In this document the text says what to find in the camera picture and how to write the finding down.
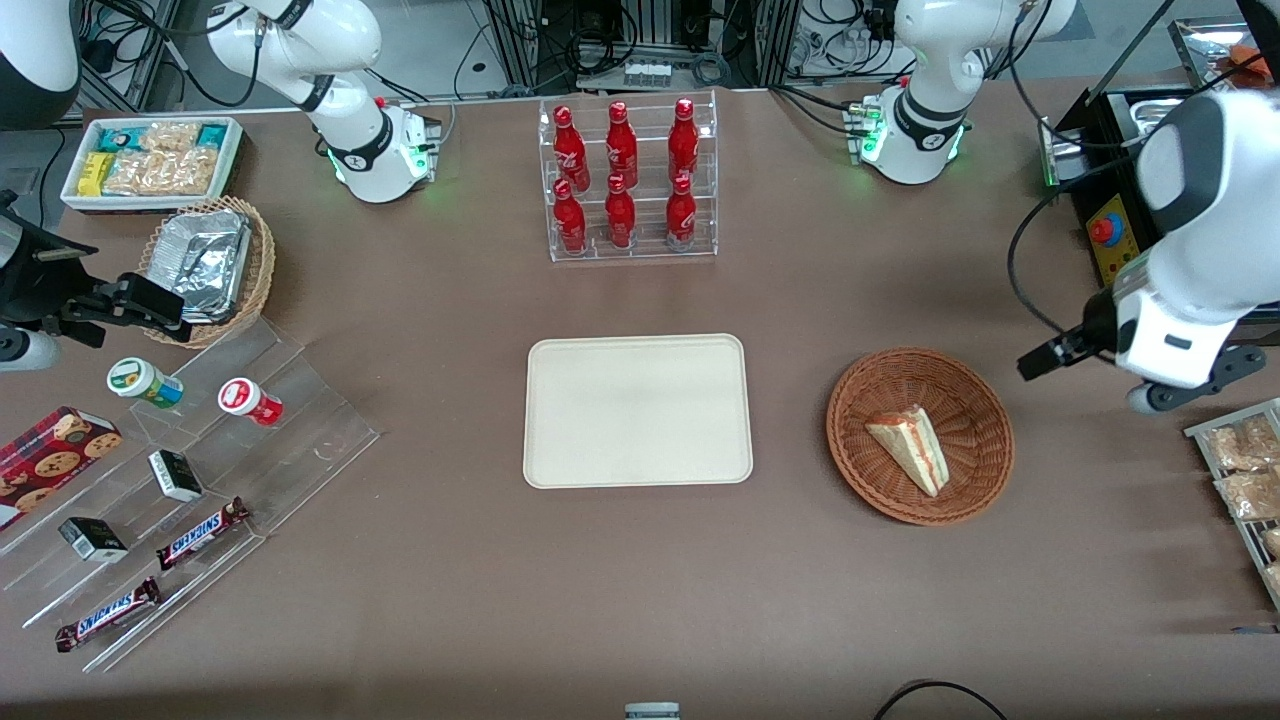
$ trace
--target red label bottle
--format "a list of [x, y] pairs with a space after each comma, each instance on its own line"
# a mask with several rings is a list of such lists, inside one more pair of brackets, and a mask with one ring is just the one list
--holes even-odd
[[586, 252], [586, 215], [582, 206], [573, 197], [573, 188], [564, 178], [558, 178], [552, 186], [556, 192], [556, 205], [552, 214], [556, 215], [556, 232], [561, 236], [564, 252], [581, 255]]
[[667, 154], [671, 182], [676, 182], [680, 173], [692, 177], [698, 169], [698, 126], [694, 124], [694, 101], [687, 97], [676, 101], [676, 123], [667, 137]]
[[640, 158], [636, 150], [636, 131], [627, 120], [627, 104], [609, 105], [609, 135], [604, 138], [609, 154], [609, 172], [622, 173], [627, 188], [640, 182]]
[[667, 246], [676, 252], [686, 252], [694, 243], [694, 214], [698, 204], [690, 193], [692, 181], [689, 173], [680, 173], [672, 183], [675, 192], [667, 200]]
[[561, 177], [570, 182], [573, 192], [586, 192], [591, 187], [591, 173], [586, 169], [582, 133], [573, 127], [573, 113], [561, 105], [552, 117], [556, 119], [556, 164], [559, 165]]
[[609, 242], [620, 250], [635, 245], [636, 202], [627, 192], [626, 176], [609, 176], [609, 197], [604, 201], [604, 213], [609, 217]]

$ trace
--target cookie box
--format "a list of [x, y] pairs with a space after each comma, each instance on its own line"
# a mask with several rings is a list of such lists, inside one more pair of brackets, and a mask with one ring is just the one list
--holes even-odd
[[120, 433], [111, 423], [73, 407], [59, 407], [0, 447], [0, 530], [35, 510], [120, 442]]

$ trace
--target red button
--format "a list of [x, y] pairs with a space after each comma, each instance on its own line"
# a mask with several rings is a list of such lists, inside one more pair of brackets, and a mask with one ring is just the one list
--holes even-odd
[[1093, 224], [1089, 225], [1089, 240], [1097, 242], [1098, 245], [1106, 245], [1111, 241], [1111, 236], [1114, 236], [1116, 228], [1111, 224], [1111, 220], [1106, 218], [1093, 220]]

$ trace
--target clear acrylic bottle rack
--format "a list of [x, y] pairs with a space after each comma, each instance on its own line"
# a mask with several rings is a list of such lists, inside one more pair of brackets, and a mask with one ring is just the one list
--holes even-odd
[[[609, 102], [622, 99], [627, 104], [631, 127], [636, 131], [640, 160], [640, 182], [631, 190], [636, 204], [636, 241], [630, 250], [621, 250], [609, 242], [608, 218], [604, 200], [609, 196], [609, 161], [604, 138], [609, 132]], [[676, 118], [676, 100], [694, 101], [694, 124], [698, 126], [698, 170], [694, 173], [692, 196], [698, 204], [694, 242], [685, 252], [667, 247], [667, 199], [671, 197], [671, 178], [667, 168], [667, 136]], [[564, 105], [573, 111], [573, 124], [586, 143], [586, 165], [591, 173], [591, 186], [577, 196], [586, 213], [586, 252], [570, 255], [556, 232], [552, 208], [556, 197], [552, 183], [559, 177], [556, 165], [556, 123], [552, 110]], [[718, 208], [719, 195], [717, 165], [716, 94], [707, 92], [655, 92], [617, 97], [573, 96], [544, 100], [539, 108], [538, 150], [543, 168], [543, 202], [547, 206], [547, 238], [552, 261], [678, 259], [713, 256], [719, 250]]]

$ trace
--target acrylic display stand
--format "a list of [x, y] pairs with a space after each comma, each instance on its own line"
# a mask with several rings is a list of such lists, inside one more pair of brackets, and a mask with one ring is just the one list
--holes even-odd
[[[116, 424], [125, 442], [100, 466], [72, 480], [0, 536], [0, 582], [23, 626], [49, 637], [155, 575], [164, 596], [73, 650], [86, 673], [108, 670], [160, 629], [237, 562], [261, 546], [298, 507], [375, 439], [364, 418], [316, 374], [302, 347], [259, 319], [193, 357], [174, 375], [186, 386], [169, 410], [137, 402]], [[247, 377], [284, 402], [270, 428], [218, 407], [216, 393]], [[182, 452], [204, 486], [189, 503], [161, 495], [147, 457]], [[252, 516], [186, 562], [160, 573], [155, 551], [239, 496]], [[114, 565], [81, 560], [58, 532], [67, 518], [100, 518], [128, 546]]]
[[[694, 173], [692, 196], [698, 204], [694, 242], [685, 252], [667, 247], [667, 199], [671, 197], [667, 137], [675, 122], [676, 100], [694, 101], [694, 124], [698, 126], [698, 169]], [[636, 241], [630, 250], [609, 242], [604, 200], [609, 196], [609, 161], [604, 137], [609, 132], [608, 104], [600, 97], [563, 97], [543, 101], [539, 113], [538, 150], [543, 168], [543, 201], [547, 205], [547, 236], [552, 261], [631, 260], [714, 256], [719, 249], [717, 199], [717, 120], [714, 92], [639, 94], [627, 95], [627, 114], [636, 131], [640, 154], [640, 182], [631, 188], [636, 202]], [[552, 206], [556, 197], [552, 183], [559, 177], [556, 165], [556, 123], [552, 110], [566, 105], [573, 111], [573, 124], [586, 142], [586, 165], [591, 172], [590, 188], [577, 196], [586, 213], [586, 252], [570, 255], [556, 232]]]

